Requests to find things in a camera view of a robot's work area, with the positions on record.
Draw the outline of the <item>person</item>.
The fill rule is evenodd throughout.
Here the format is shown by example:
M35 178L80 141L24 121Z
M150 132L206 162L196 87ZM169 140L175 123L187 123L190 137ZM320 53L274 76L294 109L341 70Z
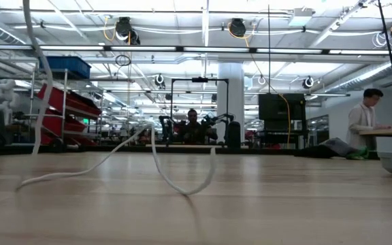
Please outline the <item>person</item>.
M185 144L205 144L206 140L217 140L217 133L207 123L197 121L198 115L194 109L187 113L189 122L180 130L182 141Z
M363 92L363 100L348 114L347 142L353 148L377 148L376 138L371 135L361 135L362 131L390 129L390 126L379 125L376 122L375 105L383 97L383 92L377 88L367 88Z

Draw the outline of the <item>black cylindrical container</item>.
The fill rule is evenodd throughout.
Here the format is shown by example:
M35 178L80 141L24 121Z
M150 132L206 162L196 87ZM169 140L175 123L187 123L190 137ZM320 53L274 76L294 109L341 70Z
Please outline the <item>black cylindrical container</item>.
M241 148L241 126L239 122L232 121L227 129L227 147L228 148Z

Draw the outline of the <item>black cabinet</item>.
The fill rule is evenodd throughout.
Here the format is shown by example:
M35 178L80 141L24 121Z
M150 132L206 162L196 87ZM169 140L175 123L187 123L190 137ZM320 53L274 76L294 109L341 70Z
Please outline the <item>black cabinet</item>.
M294 140L297 142L299 136L306 138L308 128L305 105L304 94L258 95L258 116L263 121L260 132L264 139L289 144Z

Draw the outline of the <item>metal rack with red bins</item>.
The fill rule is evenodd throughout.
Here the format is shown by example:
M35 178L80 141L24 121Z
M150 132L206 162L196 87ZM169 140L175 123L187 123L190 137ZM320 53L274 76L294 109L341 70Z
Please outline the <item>metal rack with red bins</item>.
M98 121L101 110L91 99L69 90L69 80L76 76L68 69L56 71L53 76L63 83L63 87L50 90L48 107L42 120L41 144L80 148L95 146L97 131L91 131L89 126Z

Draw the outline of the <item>blue plastic bin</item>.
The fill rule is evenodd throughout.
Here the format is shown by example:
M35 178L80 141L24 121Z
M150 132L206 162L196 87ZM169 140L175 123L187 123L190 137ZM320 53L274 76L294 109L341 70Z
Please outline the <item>blue plastic bin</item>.
M89 79L91 66L77 56L46 56L52 77L57 80L65 78L67 71L68 80Z

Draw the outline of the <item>black grey work glove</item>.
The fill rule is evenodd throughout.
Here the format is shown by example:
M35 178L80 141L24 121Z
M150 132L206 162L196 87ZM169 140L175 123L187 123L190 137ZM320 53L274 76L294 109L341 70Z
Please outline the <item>black grey work glove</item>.
M369 153L370 152L366 147L355 148L336 137L325 140L316 146L298 150L295 154L295 157L308 157L316 159L342 157L350 160L364 160L369 157Z

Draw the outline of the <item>wooden desk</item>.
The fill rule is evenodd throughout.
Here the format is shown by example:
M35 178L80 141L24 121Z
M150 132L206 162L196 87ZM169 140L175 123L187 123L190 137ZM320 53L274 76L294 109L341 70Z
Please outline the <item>wooden desk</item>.
M360 131L360 135L371 135L376 137L392 137L392 128L390 129L375 129L371 131Z

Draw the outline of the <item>black gantry frame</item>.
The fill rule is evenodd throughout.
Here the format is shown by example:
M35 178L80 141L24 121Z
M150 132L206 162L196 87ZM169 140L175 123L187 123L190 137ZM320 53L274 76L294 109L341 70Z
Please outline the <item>black gantry frame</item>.
M171 105L174 104L174 84L178 81L191 81L193 83L208 83L208 82L224 82L227 85L227 93L229 93L229 80L228 79L215 79L215 78L203 78L203 77L197 77L197 78L173 78L171 80ZM229 113L229 106L227 106L226 112L225 113ZM180 130L184 128L184 126L187 124L188 122L184 123L184 124L179 124L179 128L178 128L178 136L177 138L183 143L182 141L182 136L180 135Z

